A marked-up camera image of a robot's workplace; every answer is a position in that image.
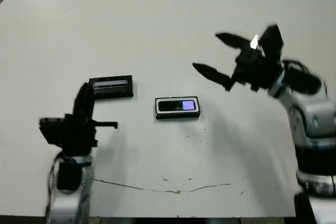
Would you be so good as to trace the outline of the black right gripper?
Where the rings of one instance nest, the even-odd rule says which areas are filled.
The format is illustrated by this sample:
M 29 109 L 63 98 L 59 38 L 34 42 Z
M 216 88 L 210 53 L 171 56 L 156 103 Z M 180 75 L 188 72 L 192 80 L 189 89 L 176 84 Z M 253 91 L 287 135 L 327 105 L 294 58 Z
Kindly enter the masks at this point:
M 269 89 L 281 74 L 281 38 L 273 40 L 267 36 L 255 35 L 248 40 L 231 33 L 216 33 L 215 36 L 225 45 L 240 49 L 235 58 L 236 67 L 232 76 L 203 63 L 194 62 L 192 66 L 206 79 L 223 84 L 226 91 L 230 91 L 236 82 L 242 85 L 249 83 L 250 89 L 255 92 L 260 88 Z

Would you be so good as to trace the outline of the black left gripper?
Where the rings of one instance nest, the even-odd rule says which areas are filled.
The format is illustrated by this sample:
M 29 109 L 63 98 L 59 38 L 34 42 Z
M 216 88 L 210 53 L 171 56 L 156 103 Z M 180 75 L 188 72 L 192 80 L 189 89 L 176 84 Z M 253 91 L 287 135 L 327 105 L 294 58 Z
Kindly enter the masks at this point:
M 92 116 L 94 104 L 93 88 L 85 82 L 75 98 L 74 115 L 65 115 L 61 147 L 65 155 L 89 155 L 91 149 L 98 146 L 96 127 L 118 128 L 118 122 L 98 122 L 84 116 Z

